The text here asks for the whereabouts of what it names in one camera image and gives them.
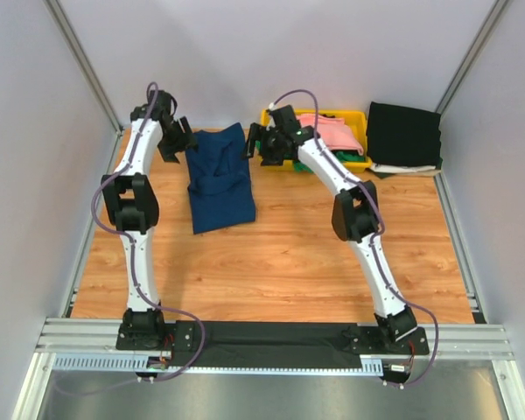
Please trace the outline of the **navy blue t shirt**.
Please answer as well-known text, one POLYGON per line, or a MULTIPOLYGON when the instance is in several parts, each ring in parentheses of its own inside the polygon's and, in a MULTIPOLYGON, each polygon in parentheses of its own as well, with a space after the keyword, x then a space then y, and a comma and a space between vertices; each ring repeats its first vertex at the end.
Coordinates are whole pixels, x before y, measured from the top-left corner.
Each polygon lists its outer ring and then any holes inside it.
POLYGON ((199 235, 254 222, 256 204, 249 162, 242 158, 242 126, 236 122, 217 132, 200 130, 194 138, 197 149, 185 152, 192 231, 199 235))

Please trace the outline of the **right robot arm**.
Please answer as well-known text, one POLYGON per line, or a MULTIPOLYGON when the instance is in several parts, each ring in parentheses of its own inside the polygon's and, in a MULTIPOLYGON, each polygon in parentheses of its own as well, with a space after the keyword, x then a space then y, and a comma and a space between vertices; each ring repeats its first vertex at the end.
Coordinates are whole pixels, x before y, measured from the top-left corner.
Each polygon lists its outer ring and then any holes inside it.
POLYGON ((252 123, 243 156, 261 157, 263 166, 294 158, 307 166, 333 196, 332 229, 356 255, 374 303, 376 341, 387 353, 406 346, 417 329, 416 317, 401 296, 382 251, 377 192, 371 181, 354 176, 326 147, 311 126, 302 126, 292 106, 266 110, 269 125, 252 123))

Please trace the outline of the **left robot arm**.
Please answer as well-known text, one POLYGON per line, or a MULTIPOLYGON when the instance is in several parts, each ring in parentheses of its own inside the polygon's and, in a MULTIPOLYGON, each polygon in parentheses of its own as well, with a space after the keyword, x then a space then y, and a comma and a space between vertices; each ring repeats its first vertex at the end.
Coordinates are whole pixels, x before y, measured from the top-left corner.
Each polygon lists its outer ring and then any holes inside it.
POLYGON ((153 234, 160 210, 149 174, 156 152, 166 163, 178 163, 178 153, 198 149, 187 119, 177 119, 176 110, 176 99, 150 83, 146 103, 130 113, 131 132, 120 163, 113 174, 101 178, 99 194, 110 223, 105 230, 122 241, 129 283, 118 350, 169 349, 170 333, 153 270, 153 234))

